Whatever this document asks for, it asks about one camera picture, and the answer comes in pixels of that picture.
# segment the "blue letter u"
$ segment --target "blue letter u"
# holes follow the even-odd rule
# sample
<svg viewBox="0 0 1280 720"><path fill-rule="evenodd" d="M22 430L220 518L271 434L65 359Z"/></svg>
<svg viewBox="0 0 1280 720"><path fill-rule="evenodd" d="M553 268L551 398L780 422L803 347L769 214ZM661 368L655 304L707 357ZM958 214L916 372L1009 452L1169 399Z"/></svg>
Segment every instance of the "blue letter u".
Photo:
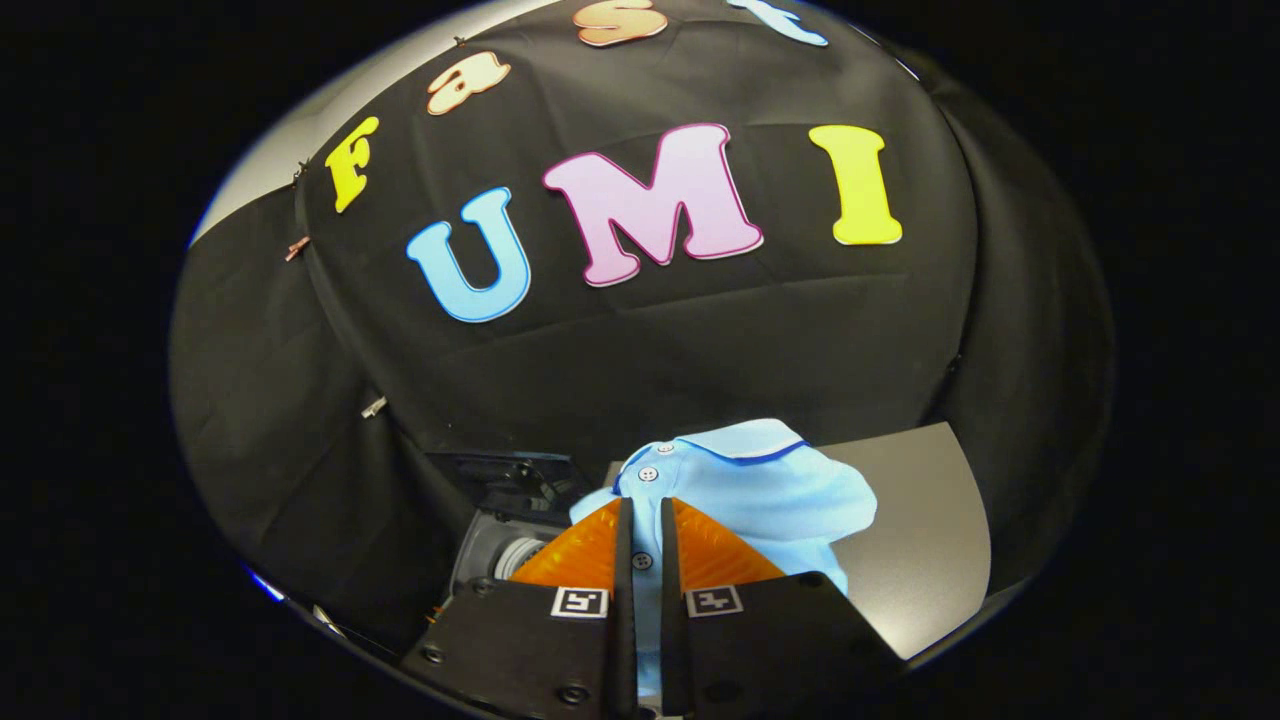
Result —
<svg viewBox="0 0 1280 720"><path fill-rule="evenodd" d="M507 218L511 190L495 187L462 206L462 219L480 227L498 264L498 279L484 290L471 287L449 250L449 223L433 223L413 236L404 252L417 260L426 284L444 311L463 323L488 323L511 313L529 292L529 259Z"/></svg>

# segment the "pink letter m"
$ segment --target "pink letter m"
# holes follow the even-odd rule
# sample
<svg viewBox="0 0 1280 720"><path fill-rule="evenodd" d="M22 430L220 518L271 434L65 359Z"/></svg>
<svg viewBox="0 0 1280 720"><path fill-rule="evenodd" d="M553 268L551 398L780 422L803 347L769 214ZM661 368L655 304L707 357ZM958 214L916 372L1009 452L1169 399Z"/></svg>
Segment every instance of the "pink letter m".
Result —
<svg viewBox="0 0 1280 720"><path fill-rule="evenodd" d="M599 152L575 155L547 170L543 184L564 193L582 232L591 258L582 273L588 284L617 284L640 272L640 260L622 250L612 225L654 263L669 264L681 208L689 214L685 252L691 258L741 255L764 242L760 228L742 211L724 159L726 143L728 128L719 124L668 131L658 141L652 187Z"/></svg>

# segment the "wrinkled fabric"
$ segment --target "wrinkled fabric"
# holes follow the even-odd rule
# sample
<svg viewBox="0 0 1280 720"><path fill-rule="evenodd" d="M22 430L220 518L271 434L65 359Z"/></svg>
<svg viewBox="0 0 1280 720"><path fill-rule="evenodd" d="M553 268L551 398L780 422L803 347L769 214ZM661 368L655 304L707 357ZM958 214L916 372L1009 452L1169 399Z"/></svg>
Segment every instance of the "wrinkled fabric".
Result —
<svg viewBox="0 0 1280 720"><path fill-rule="evenodd" d="M818 570L846 594L849 578L831 543L876 518L876 495L861 473L776 419L650 442L627 459L613 487L580 500L570 518L579 523L617 497L634 505L632 553L653 557L652 566L632 569L641 694L662 692L662 498L705 512L783 573Z"/></svg>

